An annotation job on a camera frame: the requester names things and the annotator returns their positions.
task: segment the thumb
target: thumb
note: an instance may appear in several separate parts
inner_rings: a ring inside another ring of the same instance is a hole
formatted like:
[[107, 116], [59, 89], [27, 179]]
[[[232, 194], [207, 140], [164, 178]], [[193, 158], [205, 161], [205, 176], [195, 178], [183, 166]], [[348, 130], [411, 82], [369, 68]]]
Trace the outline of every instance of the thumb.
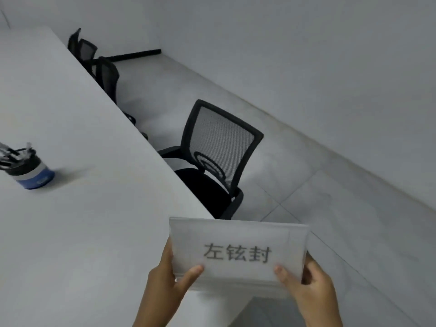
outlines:
[[295, 276], [289, 273], [284, 267], [277, 265], [274, 268], [275, 275], [280, 280], [281, 283], [285, 285], [288, 291], [293, 297], [297, 295], [298, 290], [301, 287], [300, 281], [297, 280]]
[[184, 296], [203, 271], [204, 267], [202, 265], [191, 267], [185, 275], [183, 275], [183, 278], [176, 283], [175, 288]]

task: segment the white wall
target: white wall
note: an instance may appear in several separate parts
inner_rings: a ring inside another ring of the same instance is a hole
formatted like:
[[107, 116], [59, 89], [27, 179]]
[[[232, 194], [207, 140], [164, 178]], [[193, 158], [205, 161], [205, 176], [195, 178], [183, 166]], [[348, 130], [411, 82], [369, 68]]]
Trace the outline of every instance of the white wall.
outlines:
[[436, 0], [159, 0], [163, 53], [436, 208]]
[[66, 44], [79, 27], [98, 55], [160, 48], [151, 0], [2, 0], [12, 28], [48, 25]]

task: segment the mesh chair backrest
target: mesh chair backrest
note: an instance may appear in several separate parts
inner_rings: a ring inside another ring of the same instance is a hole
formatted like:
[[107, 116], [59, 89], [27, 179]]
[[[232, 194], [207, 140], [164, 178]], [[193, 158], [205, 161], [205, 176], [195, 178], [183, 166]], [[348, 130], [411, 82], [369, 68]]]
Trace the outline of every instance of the mesh chair backrest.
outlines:
[[79, 28], [74, 34], [70, 36], [68, 39], [68, 50], [73, 54], [74, 56], [77, 56], [78, 50], [79, 50], [79, 34], [82, 29]]
[[103, 88], [106, 94], [112, 98], [112, 101], [116, 103], [116, 84], [119, 79], [116, 66], [104, 57], [99, 57], [95, 69], [95, 76], [101, 88]]
[[209, 171], [233, 196], [262, 139], [263, 134], [245, 121], [197, 100], [183, 131], [181, 150], [190, 163]]
[[80, 39], [78, 58], [84, 61], [93, 60], [97, 47], [88, 40]]

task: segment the finger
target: finger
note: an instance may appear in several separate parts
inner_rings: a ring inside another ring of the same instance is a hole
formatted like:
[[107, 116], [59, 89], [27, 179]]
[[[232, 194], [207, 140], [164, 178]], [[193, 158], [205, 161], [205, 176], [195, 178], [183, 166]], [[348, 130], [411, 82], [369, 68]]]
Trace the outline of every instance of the finger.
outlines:
[[274, 272], [280, 282], [283, 283], [288, 291], [291, 293], [291, 295], [295, 297], [301, 287], [300, 281], [298, 281], [295, 276], [291, 275], [291, 273], [289, 273], [284, 267], [280, 265], [277, 265], [274, 268]]
[[161, 262], [159, 265], [171, 265], [173, 261], [173, 244], [171, 237], [168, 237], [165, 247], [163, 248]]
[[202, 265], [197, 265], [191, 267], [183, 278], [180, 281], [177, 281], [175, 287], [180, 292], [182, 296], [186, 294], [188, 289], [192, 286], [192, 284], [197, 280], [197, 278], [203, 273], [204, 267]]
[[315, 259], [313, 259], [312, 255], [307, 252], [306, 253], [306, 261], [304, 263], [304, 266], [309, 270], [310, 274], [312, 275], [313, 280], [320, 280], [322, 277], [324, 277], [325, 272], [321, 268], [321, 266], [317, 263]]

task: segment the black baseboard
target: black baseboard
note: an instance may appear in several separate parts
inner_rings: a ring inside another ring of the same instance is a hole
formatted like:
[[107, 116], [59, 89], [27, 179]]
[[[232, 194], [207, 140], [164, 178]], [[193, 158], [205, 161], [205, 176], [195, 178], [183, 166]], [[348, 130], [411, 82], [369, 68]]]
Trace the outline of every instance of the black baseboard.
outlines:
[[161, 53], [162, 53], [162, 50], [153, 49], [153, 50], [140, 51], [139, 53], [110, 56], [110, 57], [106, 57], [106, 59], [110, 60], [111, 62], [119, 62], [122, 60], [132, 60], [134, 58], [139, 58], [139, 57], [159, 55]]

